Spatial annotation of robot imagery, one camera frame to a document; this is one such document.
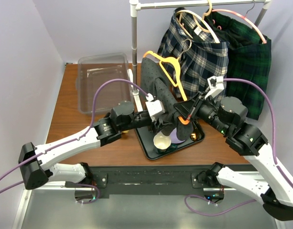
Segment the grey dotted skirt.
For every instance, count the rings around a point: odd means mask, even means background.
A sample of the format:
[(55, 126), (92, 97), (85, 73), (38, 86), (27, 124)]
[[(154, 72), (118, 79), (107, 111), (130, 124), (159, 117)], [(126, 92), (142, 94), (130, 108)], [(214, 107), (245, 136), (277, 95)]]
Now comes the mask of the grey dotted skirt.
[(155, 132), (161, 131), (165, 136), (169, 136), (176, 129), (177, 138), (180, 141), (187, 140), (193, 132), (193, 125), (184, 125), (179, 120), (180, 113), (173, 107), (177, 101), (170, 91), (170, 85), (169, 79), (156, 62), (147, 57), (142, 59), (141, 88), (162, 102), (165, 110), (152, 125), (152, 129)]

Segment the navy white plaid skirt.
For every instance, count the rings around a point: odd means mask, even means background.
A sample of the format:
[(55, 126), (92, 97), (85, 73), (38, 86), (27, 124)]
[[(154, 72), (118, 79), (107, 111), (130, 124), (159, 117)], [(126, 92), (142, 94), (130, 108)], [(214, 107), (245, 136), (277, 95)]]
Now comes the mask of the navy white plaid skirt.
[(168, 30), (163, 35), (157, 53), (162, 57), (180, 58), (181, 84), (187, 98), (208, 91), (207, 79), (226, 77), (229, 42), (216, 42), (210, 33), (202, 31), (185, 8), (177, 8)]

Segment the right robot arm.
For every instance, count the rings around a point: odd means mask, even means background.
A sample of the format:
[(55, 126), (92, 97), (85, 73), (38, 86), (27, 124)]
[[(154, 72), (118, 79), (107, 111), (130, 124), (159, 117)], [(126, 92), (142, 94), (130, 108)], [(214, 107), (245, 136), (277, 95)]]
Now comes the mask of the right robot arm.
[(248, 109), (235, 97), (225, 97), (219, 106), (213, 99), (197, 95), (174, 104), (174, 108), (189, 120), (202, 119), (225, 137), (226, 144), (256, 168), (264, 181), (257, 181), (215, 162), (195, 179), (210, 187), (219, 185), (234, 188), (259, 202), (264, 210), (280, 221), (293, 220), (293, 188), (284, 178), (282, 165), (273, 157), (273, 149), (265, 135), (245, 121)]

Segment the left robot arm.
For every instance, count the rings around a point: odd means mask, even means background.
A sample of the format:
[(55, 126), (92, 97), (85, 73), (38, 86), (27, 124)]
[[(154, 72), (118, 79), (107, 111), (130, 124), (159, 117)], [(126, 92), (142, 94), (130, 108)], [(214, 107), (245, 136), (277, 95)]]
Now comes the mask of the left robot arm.
[(146, 110), (136, 112), (132, 102), (122, 101), (91, 126), (58, 141), (22, 146), (19, 166), (24, 186), (32, 190), (52, 181), (67, 181), (88, 187), (93, 175), (88, 164), (61, 164), (61, 161), (86, 150), (103, 147), (121, 139), (124, 131), (150, 126), (163, 111), (159, 100), (146, 102)]

